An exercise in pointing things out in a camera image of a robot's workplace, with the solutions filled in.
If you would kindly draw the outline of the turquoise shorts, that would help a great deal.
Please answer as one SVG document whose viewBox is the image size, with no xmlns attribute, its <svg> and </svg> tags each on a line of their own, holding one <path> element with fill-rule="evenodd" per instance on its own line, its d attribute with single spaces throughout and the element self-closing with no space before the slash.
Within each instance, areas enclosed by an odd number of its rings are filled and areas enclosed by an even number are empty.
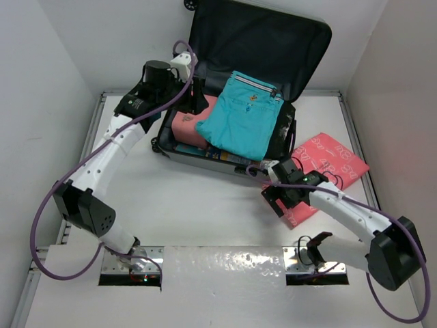
<svg viewBox="0 0 437 328">
<path fill-rule="evenodd" d="M 260 161 L 266 155 L 283 103 L 275 86 L 235 70 L 211 114 L 196 123 L 195 130 L 216 148 Z"/>
</svg>

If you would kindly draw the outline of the black white tie-dye shirt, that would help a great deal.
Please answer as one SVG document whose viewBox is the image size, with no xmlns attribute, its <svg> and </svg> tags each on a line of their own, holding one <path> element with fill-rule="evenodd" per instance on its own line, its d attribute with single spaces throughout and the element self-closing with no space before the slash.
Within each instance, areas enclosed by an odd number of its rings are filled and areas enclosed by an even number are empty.
<svg viewBox="0 0 437 328">
<path fill-rule="evenodd" d="M 282 104 L 264 155 L 265 159 L 279 160 L 290 154 L 294 147 L 295 112 L 291 102 L 285 101 Z"/>
</svg>

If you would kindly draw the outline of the yellow blue snack packet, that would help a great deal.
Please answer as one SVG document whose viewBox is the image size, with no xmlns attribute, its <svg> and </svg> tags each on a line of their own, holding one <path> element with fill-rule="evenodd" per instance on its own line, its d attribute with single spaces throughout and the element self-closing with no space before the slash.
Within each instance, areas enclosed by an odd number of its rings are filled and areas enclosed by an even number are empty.
<svg viewBox="0 0 437 328">
<path fill-rule="evenodd" d="M 230 163 L 240 164 L 240 165 L 256 165 L 259 167 L 266 167 L 270 163 L 272 163 L 271 160 L 263 160 L 263 161 L 255 161 L 251 159 L 247 159 L 235 154 L 232 154 L 230 152 L 227 152 L 225 150 L 216 148 L 214 146 L 208 146 L 205 151 L 205 157 L 209 159 L 216 159 L 220 161 L 226 161 Z"/>
</svg>

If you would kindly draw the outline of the coral printed garment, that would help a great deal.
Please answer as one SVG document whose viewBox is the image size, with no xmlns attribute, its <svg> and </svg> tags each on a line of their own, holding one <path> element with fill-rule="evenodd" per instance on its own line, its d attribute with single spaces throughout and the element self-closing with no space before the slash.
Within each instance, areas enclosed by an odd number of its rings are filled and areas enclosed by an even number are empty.
<svg viewBox="0 0 437 328">
<path fill-rule="evenodd" d="M 319 133 L 298 146 L 291 154 L 283 156 L 280 162 L 292 162 L 292 171 L 301 170 L 304 174 L 317 171 L 341 190 L 348 188 L 369 171 L 369 166 L 353 151 L 327 135 Z M 281 189 L 263 186 L 262 196 L 274 198 L 273 211 L 284 218 L 293 228 L 316 214 L 317 209 L 304 202 L 293 208 L 287 208 L 279 198 Z"/>
</svg>

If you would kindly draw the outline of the grey suitcase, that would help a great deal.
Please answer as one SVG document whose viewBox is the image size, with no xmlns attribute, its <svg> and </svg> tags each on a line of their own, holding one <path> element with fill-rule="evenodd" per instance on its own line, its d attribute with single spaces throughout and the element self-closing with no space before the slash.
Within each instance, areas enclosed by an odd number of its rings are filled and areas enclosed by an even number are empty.
<svg viewBox="0 0 437 328">
<path fill-rule="evenodd" d="M 322 60 L 332 30 L 320 20 L 238 1 L 200 1 L 189 44 L 205 96 L 217 96 L 238 70 L 272 83 L 293 103 Z"/>
</svg>

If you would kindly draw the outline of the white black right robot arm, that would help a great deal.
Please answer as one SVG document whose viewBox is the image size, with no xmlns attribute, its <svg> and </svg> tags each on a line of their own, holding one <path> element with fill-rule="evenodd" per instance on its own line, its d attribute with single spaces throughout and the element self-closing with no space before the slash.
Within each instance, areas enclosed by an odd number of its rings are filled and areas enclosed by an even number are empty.
<svg viewBox="0 0 437 328">
<path fill-rule="evenodd" d="M 356 242 L 320 232 L 295 251 L 303 269 L 318 270 L 326 262 L 348 264 L 395 291 L 425 260 L 417 230 L 406 217 L 390 220 L 361 206 L 315 170 L 304 173 L 291 159 L 266 167 L 270 184 L 262 195 L 279 217 L 285 209 L 306 204 L 331 216 L 358 238 Z"/>
</svg>

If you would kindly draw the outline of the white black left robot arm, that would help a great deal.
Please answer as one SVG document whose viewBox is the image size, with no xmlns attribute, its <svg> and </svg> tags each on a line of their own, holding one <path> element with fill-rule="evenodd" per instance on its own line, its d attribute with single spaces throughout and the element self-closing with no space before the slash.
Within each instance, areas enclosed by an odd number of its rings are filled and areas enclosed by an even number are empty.
<svg viewBox="0 0 437 328">
<path fill-rule="evenodd" d="M 162 111 L 193 107 L 196 63 L 196 57 L 187 52 L 170 62 L 147 61 L 140 81 L 116 106 L 97 148 L 55 188 L 53 198 L 64 219 L 116 254 L 131 254 L 139 242 L 116 222 L 115 210 L 104 203 L 107 188 Z"/>
</svg>

